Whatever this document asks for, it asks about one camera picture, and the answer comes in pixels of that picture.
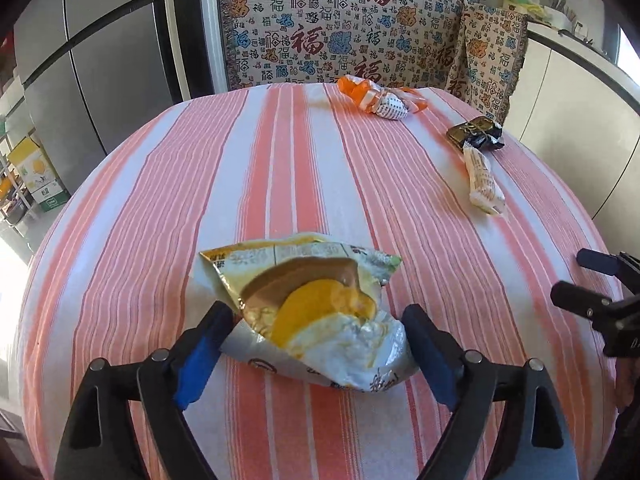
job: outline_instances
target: floor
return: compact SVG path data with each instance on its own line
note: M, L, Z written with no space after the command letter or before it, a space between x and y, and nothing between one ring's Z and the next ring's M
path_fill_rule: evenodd
M62 210L44 212L39 206L17 225L0 221L0 409L16 412L15 388L9 384L8 355L20 317L29 262Z

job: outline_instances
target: patterned cloth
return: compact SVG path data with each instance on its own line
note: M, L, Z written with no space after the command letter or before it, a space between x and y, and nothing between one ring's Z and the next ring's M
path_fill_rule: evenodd
M526 48L526 15L465 1L447 92L503 123Z
M383 308L425 306L463 348L494 362L541 358L554 379L583 478L615 416L610 362L589 323L552 306L569 280L615 298L614 278L578 267L606 251L558 177L519 142L489 154L507 199L490 218L468 198L446 139L478 112L442 90L404 121L358 111L336 85L277 84L178 104L129 137L60 213L31 267L18 334L25 423L52 478L71 400L89 362L170 347L216 298L204 249L316 231L400 254ZM481 479L500 411L468 476ZM150 477L163 474L142 410ZM381 394L313 386L221 358L186 410L221 480L413 479L449 418L421 374Z
M335 82L444 88L462 0L220 0L230 89Z

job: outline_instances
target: cloth with chinese characters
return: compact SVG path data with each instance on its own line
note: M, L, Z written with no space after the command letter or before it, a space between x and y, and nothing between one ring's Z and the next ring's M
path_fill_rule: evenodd
M444 88L462 0L220 0L229 89L335 82Z
M527 17L464 2L447 92L502 123L527 48Z

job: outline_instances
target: metal bolt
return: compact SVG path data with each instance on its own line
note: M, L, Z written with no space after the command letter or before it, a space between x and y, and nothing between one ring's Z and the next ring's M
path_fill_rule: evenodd
M465 359L470 363L478 364L482 362L482 354L478 350L469 350L465 353Z
M105 364L107 364L106 359L98 357L97 359L91 361L91 364L89 364L89 368L91 368L91 370L93 370L94 372L99 372L104 368Z
M529 368L537 372L541 372L542 370L545 369L545 364L540 359L536 359L534 357L529 361Z
M166 361L169 357L169 351L166 348L159 348L151 354L151 359L157 363Z

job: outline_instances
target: striped tablecloth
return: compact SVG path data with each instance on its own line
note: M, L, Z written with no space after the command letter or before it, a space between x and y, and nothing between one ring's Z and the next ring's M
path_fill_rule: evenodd
M334 85L199 98L108 156L48 233L24 300L20 383L45 478L91 359L142 360L211 305L200 250L303 231L400 254L383 294L394 316L420 303L463 348L508 364L541 358L592 478L615 416L612 365L589 324L553 307L549 291L570 280L620 298L613 279L575 263L582 247L605 250L602 240L565 184L511 137L490 155L508 213L474 208L445 132L478 113L422 93L430 108L402 122L359 112ZM470 478L482 478L498 416ZM410 480L448 413L420 374L361 394L222 358L186 418L221 480ZM142 410L134 421L151 478L163 478Z

